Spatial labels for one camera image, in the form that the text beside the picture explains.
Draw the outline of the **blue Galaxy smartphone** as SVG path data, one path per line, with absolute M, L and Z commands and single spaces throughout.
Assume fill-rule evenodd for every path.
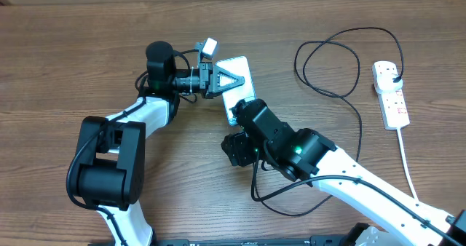
M 245 83 L 243 85 L 222 93 L 227 121 L 231 126 L 237 126 L 232 108 L 241 100 L 248 102 L 256 99 L 248 60 L 245 56 L 239 56 L 220 60 L 216 65 L 235 76 L 244 78 Z

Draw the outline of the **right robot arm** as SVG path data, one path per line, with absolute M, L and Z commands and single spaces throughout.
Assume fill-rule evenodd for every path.
M 394 236 L 402 245 L 464 245 L 461 216 L 426 205 L 377 177 L 344 149 L 315 130 L 293 130 L 261 99 L 226 106 L 241 132 L 221 146 L 234 166 L 266 162 L 291 181 L 289 186 L 253 200 L 263 202 L 307 184 L 347 203 Z

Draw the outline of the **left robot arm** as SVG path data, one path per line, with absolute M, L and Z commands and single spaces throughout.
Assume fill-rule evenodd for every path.
M 146 48 L 146 71 L 135 82 L 136 102 L 117 114 L 88 116 L 82 121 L 66 192 L 76 206 L 96 211 L 105 219 L 113 245 L 157 243 L 139 201 L 146 139 L 173 120 L 181 99 L 221 95 L 229 105 L 231 98 L 248 86 L 246 57 L 212 63 L 216 47 L 211 38 L 196 43 L 197 64 L 179 69 L 175 59 L 185 58 L 185 52 L 174 50 L 166 41 L 151 43 Z

